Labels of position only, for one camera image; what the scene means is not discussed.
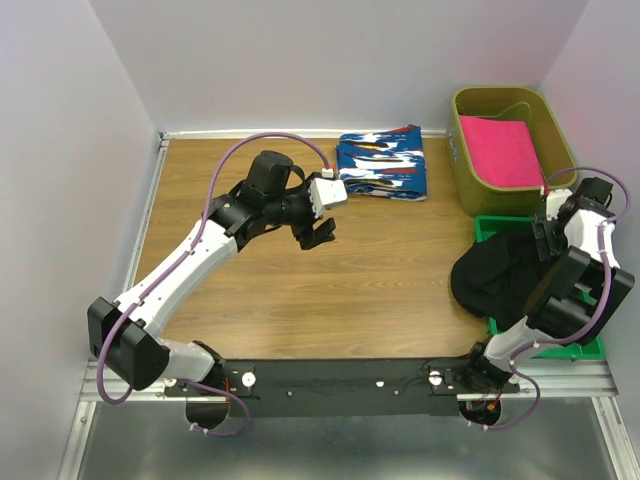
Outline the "blue white red patterned pants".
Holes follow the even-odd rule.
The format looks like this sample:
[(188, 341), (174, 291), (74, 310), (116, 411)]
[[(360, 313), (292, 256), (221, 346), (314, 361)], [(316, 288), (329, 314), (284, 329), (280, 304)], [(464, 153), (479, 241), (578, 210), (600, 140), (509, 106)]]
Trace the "blue white red patterned pants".
[(422, 201), (428, 196), (421, 128), (345, 133), (336, 146), (339, 178), (349, 194)]

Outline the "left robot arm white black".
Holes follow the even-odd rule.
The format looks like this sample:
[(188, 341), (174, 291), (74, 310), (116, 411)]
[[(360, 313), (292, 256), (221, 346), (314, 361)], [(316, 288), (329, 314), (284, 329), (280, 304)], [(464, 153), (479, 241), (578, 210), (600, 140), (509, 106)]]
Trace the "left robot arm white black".
[(332, 169), (306, 175), (289, 157), (261, 152), (247, 177), (213, 198), (150, 274), (115, 300), (99, 297), (89, 306), (91, 353), (132, 390), (173, 378), (186, 379), (201, 395), (214, 393), (222, 380), (219, 356), (201, 342), (162, 336), (174, 312), (215, 269), (277, 228), (290, 227), (303, 250), (333, 241), (335, 222), (324, 215), (346, 200)]

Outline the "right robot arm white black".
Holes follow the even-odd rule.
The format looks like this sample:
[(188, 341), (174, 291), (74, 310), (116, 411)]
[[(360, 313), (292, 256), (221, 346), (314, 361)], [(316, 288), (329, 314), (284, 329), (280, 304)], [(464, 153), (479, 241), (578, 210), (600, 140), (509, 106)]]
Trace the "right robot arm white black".
[(608, 202), (613, 178), (588, 177), (575, 190), (542, 190), (543, 211), (531, 222), (540, 260), (550, 269), (527, 298), (520, 320), (476, 343), (460, 367), (469, 390), (501, 389), (518, 365), (538, 353), (588, 344), (634, 287), (613, 253), (620, 215)]

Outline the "black garment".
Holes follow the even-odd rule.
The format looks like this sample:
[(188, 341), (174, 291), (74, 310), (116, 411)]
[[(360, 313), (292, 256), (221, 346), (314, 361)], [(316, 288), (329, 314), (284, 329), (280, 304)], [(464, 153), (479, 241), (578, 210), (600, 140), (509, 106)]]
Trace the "black garment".
[(506, 331), (524, 316), (529, 296), (555, 262), (539, 258), (531, 232), (498, 232), (454, 263), (451, 292), (464, 310), (492, 318)]

